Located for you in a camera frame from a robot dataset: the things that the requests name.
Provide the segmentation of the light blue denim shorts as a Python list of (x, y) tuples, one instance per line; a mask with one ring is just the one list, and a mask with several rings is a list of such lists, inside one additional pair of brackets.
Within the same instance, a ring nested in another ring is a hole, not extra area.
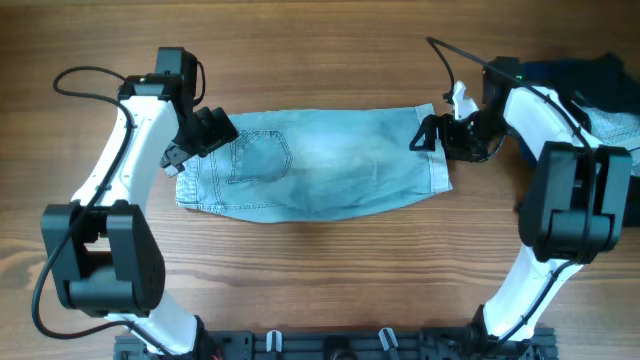
[(371, 110), (281, 110), (231, 116), (233, 142), (190, 159), (176, 202), (230, 218), (337, 221), (451, 190), (442, 146), (412, 151), (430, 104)]

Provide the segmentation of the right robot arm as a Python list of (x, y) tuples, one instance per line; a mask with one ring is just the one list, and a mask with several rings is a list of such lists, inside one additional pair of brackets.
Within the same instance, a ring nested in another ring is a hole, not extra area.
[(442, 150), (446, 158), (481, 162), (506, 136), (516, 137), (535, 165), (518, 210), (522, 242), (496, 294), (462, 329), (434, 330), (466, 357), (521, 356), (560, 288), (597, 255), (618, 243), (639, 210), (631, 154), (593, 134), (582, 104), (604, 90), (630, 94), (635, 83), (610, 55), (523, 63), (498, 57), (483, 67), (483, 99), (454, 82), (444, 98), (452, 110), (422, 120), (409, 148)]

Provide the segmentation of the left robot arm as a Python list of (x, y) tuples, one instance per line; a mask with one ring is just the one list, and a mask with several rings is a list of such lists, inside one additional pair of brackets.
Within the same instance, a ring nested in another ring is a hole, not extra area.
[(66, 204), (41, 219), (47, 252), (37, 285), (52, 279), (61, 305), (127, 329), (117, 359), (218, 359), (202, 320), (166, 292), (165, 262), (145, 219), (159, 171), (180, 173), (236, 139), (223, 109), (203, 105), (202, 63), (162, 47), (153, 72), (122, 77), (113, 131), (91, 174)]

